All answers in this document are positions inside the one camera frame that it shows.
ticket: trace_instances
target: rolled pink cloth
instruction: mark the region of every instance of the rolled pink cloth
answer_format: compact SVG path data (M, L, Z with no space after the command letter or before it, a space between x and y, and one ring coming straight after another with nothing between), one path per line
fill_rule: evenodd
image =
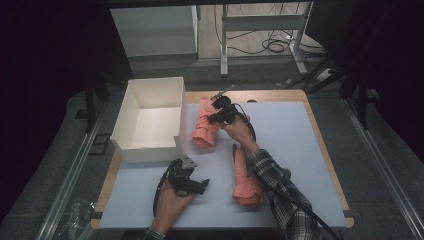
M216 122L209 122L208 115L214 114L217 111L211 105L207 97L202 97L199 105L199 115L196 128L191 133L192 142L201 148L208 148L215 146L215 136L218 132L219 125Z
M240 205L257 205L262 200L262 189L256 178L247 175L246 155L241 148L237 148L234 156L234 173L236 186L232 197Z

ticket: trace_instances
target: wrist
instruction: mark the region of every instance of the wrist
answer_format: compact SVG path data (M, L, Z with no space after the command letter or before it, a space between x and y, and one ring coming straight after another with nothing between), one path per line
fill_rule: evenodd
M166 235L156 231L155 229L153 229L152 227L147 227L147 230L144 232L144 235L142 235L141 239L145 239L145 236L150 236L152 237L152 239L165 239Z
M171 227L172 223L169 223L167 220L154 219L150 228L159 232L161 234L166 234Z
M250 139L248 141L243 141L241 145L243 149L246 151L247 155L250 155L251 153L260 149L259 145L253 139Z

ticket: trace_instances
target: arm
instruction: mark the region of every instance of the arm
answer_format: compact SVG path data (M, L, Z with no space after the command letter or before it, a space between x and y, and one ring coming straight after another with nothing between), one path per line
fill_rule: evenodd
M171 184L166 180L159 195L156 216L150 227L138 238L139 240L163 240L174 221L181 215L194 194L179 197Z
M249 128L240 118L236 117L232 124L220 123L220 127L245 149L247 161L255 175L260 182L265 183L263 188L270 201L271 210L286 239L323 239L314 219L268 188L270 186L281 190L285 195L311 208L308 199L290 180L290 171L281 168L266 150L260 149L252 139Z

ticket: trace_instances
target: plaid shirt sleeve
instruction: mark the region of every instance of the plaid shirt sleeve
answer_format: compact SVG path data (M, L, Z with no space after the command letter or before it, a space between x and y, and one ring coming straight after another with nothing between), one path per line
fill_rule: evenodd
M137 240L163 240L165 235L148 227Z
M281 168L266 150L260 149L253 152L247 157L247 161L262 181L311 208L309 200L290 180L290 171ZM266 188L264 190L285 239L324 239L316 220L311 219L302 209L272 190Z

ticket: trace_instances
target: white cardboard box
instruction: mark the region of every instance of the white cardboard box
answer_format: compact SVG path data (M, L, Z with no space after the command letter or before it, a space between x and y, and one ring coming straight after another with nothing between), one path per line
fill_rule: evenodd
M110 140L127 162L172 161L186 153L182 77L133 79Z

